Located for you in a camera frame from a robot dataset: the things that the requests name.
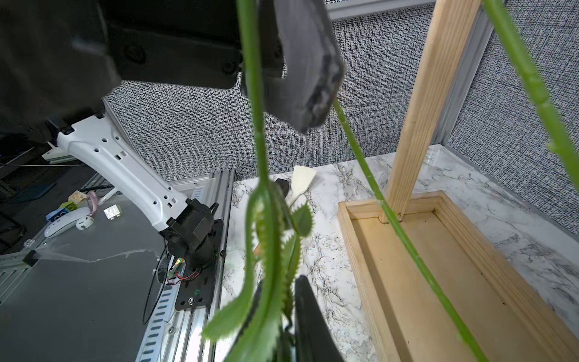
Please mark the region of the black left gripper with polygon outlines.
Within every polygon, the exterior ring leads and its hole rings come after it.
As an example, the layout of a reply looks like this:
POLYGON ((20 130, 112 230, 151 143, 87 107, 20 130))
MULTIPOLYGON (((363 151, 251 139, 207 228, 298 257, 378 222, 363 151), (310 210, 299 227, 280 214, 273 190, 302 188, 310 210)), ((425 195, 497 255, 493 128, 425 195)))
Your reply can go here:
MULTIPOLYGON (((345 65, 322 1, 246 1, 264 110, 300 134, 327 119, 345 65)), ((100 1, 120 78, 230 89, 243 54, 234 1, 100 1)))

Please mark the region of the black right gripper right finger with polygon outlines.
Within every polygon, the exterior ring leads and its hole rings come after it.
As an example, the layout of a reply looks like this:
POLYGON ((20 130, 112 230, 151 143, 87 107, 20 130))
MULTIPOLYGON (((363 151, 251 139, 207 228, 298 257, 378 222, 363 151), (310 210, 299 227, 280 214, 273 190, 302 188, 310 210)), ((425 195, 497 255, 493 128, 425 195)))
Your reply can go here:
POLYGON ((306 276, 295 281, 297 361, 343 361, 306 276))

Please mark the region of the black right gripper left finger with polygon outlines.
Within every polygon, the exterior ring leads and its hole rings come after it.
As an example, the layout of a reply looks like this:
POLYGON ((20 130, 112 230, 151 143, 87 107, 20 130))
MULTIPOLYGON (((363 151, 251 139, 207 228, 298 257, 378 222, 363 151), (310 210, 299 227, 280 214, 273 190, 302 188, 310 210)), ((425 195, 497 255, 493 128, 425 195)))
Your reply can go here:
POLYGON ((238 333, 225 361, 269 361, 271 358, 271 288, 262 281, 247 326, 238 333))

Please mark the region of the green leafy sprig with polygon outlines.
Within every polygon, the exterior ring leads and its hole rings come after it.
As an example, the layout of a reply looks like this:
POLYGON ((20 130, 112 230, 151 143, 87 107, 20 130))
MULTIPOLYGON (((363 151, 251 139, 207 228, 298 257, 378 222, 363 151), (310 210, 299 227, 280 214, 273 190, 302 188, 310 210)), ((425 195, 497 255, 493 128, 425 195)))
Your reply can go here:
POLYGON ((280 345, 283 333, 283 319, 290 318, 293 310, 293 295, 291 283, 295 280, 301 259, 301 240, 303 237, 295 235, 293 230, 283 230, 280 224, 281 216, 277 202, 272 198, 279 198, 280 194, 268 189, 268 155, 266 149, 264 129, 264 105, 262 65, 259 54, 259 45, 254 38, 257 30, 256 21, 250 10, 238 1, 238 22, 241 31, 241 44, 244 58, 244 72, 247 93, 250 98, 251 114, 256 146, 256 165, 259 183, 251 193, 245 219, 245 270, 244 284, 237 298, 219 310, 204 328, 203 338, 211 342, 224 339, 235 330, 247 326, 247 317, 255 302, 255 292, 259 284, 264 281, 271 288, 271 359, 280 345), (267 215, 260 226, 263 228, 262 256, 257 259, 253 249, 259 243, 256 233, 256 223, 253 220, 253 206, 257 201, 258 187, 266 191, 264 209, 267 215))

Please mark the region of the white rose with stem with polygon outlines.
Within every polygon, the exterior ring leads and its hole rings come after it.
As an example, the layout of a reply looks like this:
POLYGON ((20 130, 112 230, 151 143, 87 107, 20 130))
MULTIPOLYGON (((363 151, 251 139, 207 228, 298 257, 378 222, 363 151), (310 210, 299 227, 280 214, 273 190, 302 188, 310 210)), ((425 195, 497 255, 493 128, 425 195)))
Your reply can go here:
POLYGON ((373 173, 370 170, 369 165, 365 160, 363 151, 356 140, 356 137, 351 129, 351 126, 349 125, 349 122, 346 119, 345 112, 338 98, 334 99, 333 108, 334 110, 336 110, 339 122, 342 125, 342 129, 345 132, 345 135, 348 139, 348 142, 354 155, 356 156, 358 164, 360 165, 360 168, 363 171, 363 174, 367 182, 369 183, 371 190, 373 191, 375 197, 377 198, 380 208, 384 211, 387 221, 389 221, 389 223, 392 225, 392 228, 396 236, 400 239, 401 243, 404 245, 405 249, 407 250, 407 253, 410 255, 411 259, 413 260, 414 264, 416 264, 416 267, 422 274, 423 278, 426 280, 426 282, 434 292, 435 296, 440 301, 440 304, 443 306, 447 315, 449 315, 453 324, 455 324, 455 327, 457 328, 458 333, 462 338, 462 341, 470 348, 477 361, 488 361, 489 359, 486 357, 479 343, 474 338, 472 332, 464 323, 464 321, 456 311, 455 307, 453 306, 449 298, 443 292, 443 289, 433 276, 431 270, 429 270, 425 261, 422 259, 419 252, 416 250, 414 244, 412 243, 407 233, 401 226, 400 222, 397 220, 397 217, 395 216, 393 210, 386 202, 384 195, 382 194, 379 185, 375 177, 373 176, 373 173))

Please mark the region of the peach rose with stem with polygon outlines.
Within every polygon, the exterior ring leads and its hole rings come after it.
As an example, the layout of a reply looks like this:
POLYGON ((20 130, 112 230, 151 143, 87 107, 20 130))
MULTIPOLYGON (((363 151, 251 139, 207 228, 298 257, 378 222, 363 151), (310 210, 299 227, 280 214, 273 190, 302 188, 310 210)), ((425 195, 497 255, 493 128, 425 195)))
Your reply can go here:
POLYGON ((532 60, 503 2, 484 0, 482 3, 495 33, 526 90, 529 101, 535 106, 536 113, 550 137, 547 148, 559 156, 569 179, 577 188, 578 153, 556 107, 550 100, 550 93, 534 60, 532 60))

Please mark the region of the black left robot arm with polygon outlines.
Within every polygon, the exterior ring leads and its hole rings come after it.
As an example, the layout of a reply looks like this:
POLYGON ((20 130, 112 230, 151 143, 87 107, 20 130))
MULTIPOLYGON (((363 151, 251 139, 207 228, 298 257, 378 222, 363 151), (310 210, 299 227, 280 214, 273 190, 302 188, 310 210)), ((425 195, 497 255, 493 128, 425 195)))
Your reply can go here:
MULTIPOLYGON (((253 1, 264 110, 305 134, 321 126, 344 76, 322 1, 253 1)), ((234 1, 3 1, 1 132, 55 143, 145 214, 188 268, 205 268, 210 208, 129 150, 102 99, 122 81, 247 93, 249 48, 234 1)))

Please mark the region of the black scoop tool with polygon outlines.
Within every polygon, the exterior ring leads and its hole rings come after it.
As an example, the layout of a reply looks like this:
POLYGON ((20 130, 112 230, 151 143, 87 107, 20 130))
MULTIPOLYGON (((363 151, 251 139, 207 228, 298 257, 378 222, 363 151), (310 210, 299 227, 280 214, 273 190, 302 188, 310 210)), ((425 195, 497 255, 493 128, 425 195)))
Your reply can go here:
POLYGON ((274 183, 278 186, 282 196, 286 198, 290 192, 290 181, 288 179, 277 178, 274 183))

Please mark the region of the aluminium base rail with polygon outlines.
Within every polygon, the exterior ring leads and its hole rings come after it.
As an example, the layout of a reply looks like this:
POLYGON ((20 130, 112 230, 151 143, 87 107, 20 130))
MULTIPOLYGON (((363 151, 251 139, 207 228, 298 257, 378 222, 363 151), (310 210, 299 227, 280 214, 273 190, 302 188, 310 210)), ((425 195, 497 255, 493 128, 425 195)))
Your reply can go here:
POLYGON ((176 184, 216 205, 214 262, 199 275, 168 255, 163 238, 125 196, 119 217, 99 211, 93 224, 1 258, 3 361, 211 361, 201 339, 220 306, 235 181, 223 170, 176 184))

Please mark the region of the wooden handled spatula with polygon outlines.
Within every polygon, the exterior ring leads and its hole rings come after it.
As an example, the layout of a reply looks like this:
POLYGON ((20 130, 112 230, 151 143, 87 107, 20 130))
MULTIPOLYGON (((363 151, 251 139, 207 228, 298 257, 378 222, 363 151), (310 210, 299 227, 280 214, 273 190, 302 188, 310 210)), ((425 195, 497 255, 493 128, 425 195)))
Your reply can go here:
MULTIPOLYGON (((293 211, 291 208, 295 204, 298 197, 303 195, 308 190, 309 186, 312 184, 315 178, 316 173, 316 170, 313 168, 299 165, 295 166, 293 169, 293 178, 290 181, 289 195, 286 198, 282 196, 278 186, 271 180, 271 178, 268 178, 267 185, 268 189, 270 190, 270 194, 272 194, 273 191, 276 191, 280 194, 279 198, 272 198, 272 200, 275 200, 277 202, 277 206, 279 207, 279 213, 281 216, 280 224, 283 226, 283 230, 286 231, 292 229, 295 235, 300 235, 303 238, 307 237, 312 231, 314 224, 312 210, 307 203, 301 205, 299 208, 296 208, 293 211)), ((258 187, 258 198, 255 205, 253 206, 252 213, 253 220, 256 223, 256 233, 259 239, 259 243, 253 249, 253 254, 257 259, 262 256, 262 246, 264 245, 264 242, 262 241, 263 228, 260 226, 260 223, 262 222, 265 215, 267 215, 264 209, 263 200, 264 196, 266 195, 266 191, 262 191, 262 188, 264 187, 258 187)))

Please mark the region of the wooden hanging rack frame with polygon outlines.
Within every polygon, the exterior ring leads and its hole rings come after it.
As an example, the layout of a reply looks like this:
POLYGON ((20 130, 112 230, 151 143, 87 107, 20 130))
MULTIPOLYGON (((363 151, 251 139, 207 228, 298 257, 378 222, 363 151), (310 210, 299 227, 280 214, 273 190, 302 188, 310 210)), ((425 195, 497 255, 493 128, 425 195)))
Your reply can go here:
MULTIPOLYGON (((382 192, 488 361, 576 361, 578 340, 442 191, 414 193, 483 1, 438 1, 388 188, 382 192)), ((375 197, 339 224, 382 361, 477 361, 375 197)))

